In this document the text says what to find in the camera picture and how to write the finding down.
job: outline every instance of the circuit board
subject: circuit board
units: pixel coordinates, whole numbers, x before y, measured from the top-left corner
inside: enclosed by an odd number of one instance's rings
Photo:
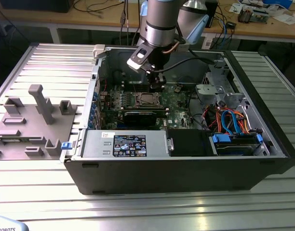
[[[121,86],[114,86],[103,97],[102,129],[135,129],[125,125],[127,112],[152,113],[157,117],[153,126],[144,129],[194,128],[188,113],[188,94],[176,92],[176,85],[166,85],[163,92],[156,93],[124,91]]]

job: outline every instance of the paper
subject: paper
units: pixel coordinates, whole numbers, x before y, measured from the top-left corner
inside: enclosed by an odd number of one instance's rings
[[[291,24],[294,24],[295,23],[295,18],[290,16],[290,15],[287,15],[287,14],[282,14],[282,15],[279,15],[277,17],[274,17],[276,20],[282,22],[282,23],[286,23],[288,25],[291,25]]]
[[[232,4],[229,12],[240,13],[244,4],[234,3]]]

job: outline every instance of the wooden table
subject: wooden table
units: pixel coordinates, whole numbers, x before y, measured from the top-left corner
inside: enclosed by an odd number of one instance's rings
[[[102,2],[103,0],[87,0],[88,4]],[[220,0],[220,7],[224,15],[230,21],[237,24],[234,39],[250,39],[265,41],[282,41],[295,42],[295,24],[287,25],[274,18],[270,18],[267,24],[262,23],[238,23],[237,14],[227,12],[235,0]],[[109,0],[107,3],[99,5],[94,9],[104,8],[119,3],[118,0]],[[77,8],[86,10],[85,1],[82,0],[77,4]],[[80,12],[71,8],[68,13],[39,12],[39,11],[22,11],[22,10],[4,10],[2,12],[15,24],[22,26],[40,26],[50,29],[53,42],[60,43],[58,28],[85,29],[85,30],[120,30],[120,17],[123,4],[114,6],[102,11],[101,17],[91,15],[87,12]],[[7,21],[0,14],[0,25]],[[129,3],[129,27],[134,32],[138,27],[138,11],[136,3]],[[211,28],[206,28],[203,33],[205,37],[203,47],[208,49],[211,41],[218,37],[222,29],[217,20],[213,21]]]

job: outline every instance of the table leg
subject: table leg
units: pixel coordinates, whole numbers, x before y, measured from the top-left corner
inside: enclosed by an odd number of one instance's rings
[[[202,44],[202,49],[205,49],[205,50],[209,50],[210,47],[211,47],[211,44],[213,42],[213,39],[215,38],[215,35],[214,33],[208,33],[206,34],[205,38],[204,38],[204,41],[203,41],[203,44]]]
[[[49,30],[50,30],[50,33],[51,33],[53,43],[61,43],[61,39],[60,39],[59,33],[57,31],[57,27],[52,26],[52,27],[49,28]]]

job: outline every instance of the metal slotted table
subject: metal slotted table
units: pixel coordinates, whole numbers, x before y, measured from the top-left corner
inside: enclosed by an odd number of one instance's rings
[[[34,103],[27,89],[31,83],[42,84],[53,103],[71,100],[78,105],[69,137],[74,139],[94,65],[92,50],[86,45],[30,47],[0,89],[0,120],[7,97]],[[293,87],[270,71],[273,64],[267,57],[233,54],[295,147]],[[285,101],[279,103],[275,94]],[[0,161],[0,215],[25,222],[31,231],[295,231],[295,167],[269,176],[251,191],[86,196],[58,160]]]

